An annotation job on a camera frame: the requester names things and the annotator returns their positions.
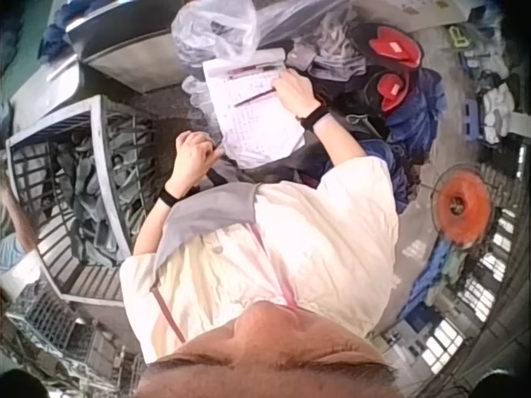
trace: wrist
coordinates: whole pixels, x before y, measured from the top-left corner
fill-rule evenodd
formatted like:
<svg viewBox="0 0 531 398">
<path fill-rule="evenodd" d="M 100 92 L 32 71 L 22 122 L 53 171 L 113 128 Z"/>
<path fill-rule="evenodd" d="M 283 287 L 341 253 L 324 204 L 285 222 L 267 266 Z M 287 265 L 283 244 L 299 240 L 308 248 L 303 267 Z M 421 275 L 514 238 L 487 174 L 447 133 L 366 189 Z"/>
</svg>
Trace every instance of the wrist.
<svg viewBox="0 0 531 398">
<path fill-rule="evenodd" d="M 175 199 L 184 198 L 191 188 L 192 186 L 190 184 L 176 178 L 170 178 L 164 184 L 164 189 Z"/>
<path fill-rule="evenodd" d="M 319 106 L 321 106 L 321 103 L 318 100 L 314 99 L 312 101 L 309 101 L 308 104 L 304 106 L 304 108 L 300 111 L 300 114 L 298 114 L 297 116 L 302 119 L 305 119 Z"/>
</svg>

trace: fan guard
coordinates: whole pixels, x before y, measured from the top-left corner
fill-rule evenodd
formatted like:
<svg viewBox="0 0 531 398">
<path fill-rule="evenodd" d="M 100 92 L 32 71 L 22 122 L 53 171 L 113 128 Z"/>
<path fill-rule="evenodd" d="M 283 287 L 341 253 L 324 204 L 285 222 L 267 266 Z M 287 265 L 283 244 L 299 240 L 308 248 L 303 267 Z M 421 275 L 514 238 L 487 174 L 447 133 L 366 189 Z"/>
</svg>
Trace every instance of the fan guard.
<svg viewBox="0 0 531 398">
<path fill-rule="evenodd" d="M 431 193 L 431 215 L 446 239 L 465 248 L 485 235 L 492 205 L 477 167 L 458 164 L 442 173 Z"/>
</svg>

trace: eyebrow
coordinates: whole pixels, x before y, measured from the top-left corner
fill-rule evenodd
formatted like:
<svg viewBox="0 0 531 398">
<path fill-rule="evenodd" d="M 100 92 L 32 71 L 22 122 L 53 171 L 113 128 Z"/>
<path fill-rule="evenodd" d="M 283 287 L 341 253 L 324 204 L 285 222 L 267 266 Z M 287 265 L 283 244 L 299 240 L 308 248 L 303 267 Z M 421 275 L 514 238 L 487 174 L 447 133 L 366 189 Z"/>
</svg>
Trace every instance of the eyebrow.
<svg viewBox="0 0 531 398">
<path fill-rule="evenodd" d="M 153 376 L 163 371 L 178 369 L 180 367 L 190 367 L 198 365 L 206 366 L 227 366 L 230 362 L 223 361 L 207 355 L 195 355 L 193 358 L 173 358 L 166 361 L 153 362 L 148 364 L 144 374 L 146 376 Z"/>
<path fill-rule="evenodd" d="M 377 381 L 391 385 L 396 380 L 395 371 L 379 362 L 300 362 L 276 367 L 282 371 L 304 370 L 318 373 L 346 376 L 356 380 Z"/>
<path fill-rule="evenodd" d="M 193 358 L 174 358 L 167 361 L 153 362 L 148 365 L 145 371 L 146 376 L 152 376 L 163 371 L 174 370 L 191 366 L 228 366 L 230 361 L 210 357 L 207 355 L 196 355 Z M 395 380 L 395 371 L 379 362 L 288 362 L 277 364 L 272 367 L 277 371 L 313 371 L 365 381 L 377 381 L 391 385 Z"/>
</svg>

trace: clear plastic bag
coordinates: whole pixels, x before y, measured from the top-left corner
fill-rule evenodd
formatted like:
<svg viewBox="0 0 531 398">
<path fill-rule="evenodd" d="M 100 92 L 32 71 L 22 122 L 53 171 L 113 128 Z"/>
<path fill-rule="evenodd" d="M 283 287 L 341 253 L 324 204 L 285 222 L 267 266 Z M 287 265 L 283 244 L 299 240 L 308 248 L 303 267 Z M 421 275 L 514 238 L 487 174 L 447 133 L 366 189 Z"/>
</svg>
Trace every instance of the clear plastic bag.
<svg viewBox="0 0 531 398">
<path fill-rule="evenodd" d="M 252 0 L 196 0 L 172 23 L 181 61 L 198 68 L 213 58 L 245 61 L 259 46 L 311 32 L 348 0 L 284 0 L 256 10 Z"/>
</svg>

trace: person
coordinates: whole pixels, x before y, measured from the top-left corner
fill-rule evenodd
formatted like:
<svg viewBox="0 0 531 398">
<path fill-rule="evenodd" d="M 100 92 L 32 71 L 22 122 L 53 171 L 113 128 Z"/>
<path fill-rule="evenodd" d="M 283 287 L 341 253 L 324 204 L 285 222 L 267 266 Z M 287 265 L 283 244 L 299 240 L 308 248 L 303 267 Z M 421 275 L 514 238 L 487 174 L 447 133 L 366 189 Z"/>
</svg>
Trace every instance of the person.
<svg viewBox="0 0 531 398">
<path fill-rule="evenodd" d="M 233 182 L 186 197 L 222 151 L 204 133 L 177 137 L 173 174 L 120 269 L 149 364 L 137 397 L 400 396 L 364 340 L 392 288 L 387 165 L 308 79 L 288 70 L 273 86 L 334 168 L 317 189 Z"/>
<path fill-rule="evenodd" d="M 9 271 L 37 247 L 37 234 L 0 168 L 0 274 Z"/>
</svg>

